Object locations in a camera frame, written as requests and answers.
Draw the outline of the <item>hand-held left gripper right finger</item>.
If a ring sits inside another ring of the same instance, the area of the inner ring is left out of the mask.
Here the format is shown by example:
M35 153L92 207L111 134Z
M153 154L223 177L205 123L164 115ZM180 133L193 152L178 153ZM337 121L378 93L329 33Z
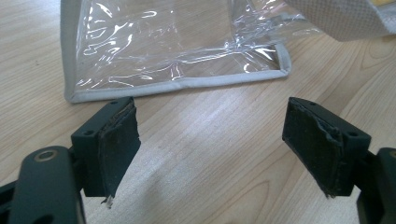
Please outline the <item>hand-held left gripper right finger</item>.
M348 196L355 163L363 159L371 136L325 107L290 97L282 140L327 196Z

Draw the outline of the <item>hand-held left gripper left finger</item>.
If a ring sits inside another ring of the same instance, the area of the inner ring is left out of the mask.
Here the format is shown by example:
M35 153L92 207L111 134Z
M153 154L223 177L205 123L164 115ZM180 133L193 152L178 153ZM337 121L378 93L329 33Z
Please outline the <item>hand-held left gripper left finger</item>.
M71 135L86 197L114 199L141 142L133 97L113 100Z

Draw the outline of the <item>clear plastic bag grey trim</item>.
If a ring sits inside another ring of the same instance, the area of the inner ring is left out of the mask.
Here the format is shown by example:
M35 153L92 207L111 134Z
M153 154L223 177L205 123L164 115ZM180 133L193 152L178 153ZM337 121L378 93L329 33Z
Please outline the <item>clear plastic bag grey trim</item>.
M285 43L396 35L396 0L61 0L70 103L282 78Z

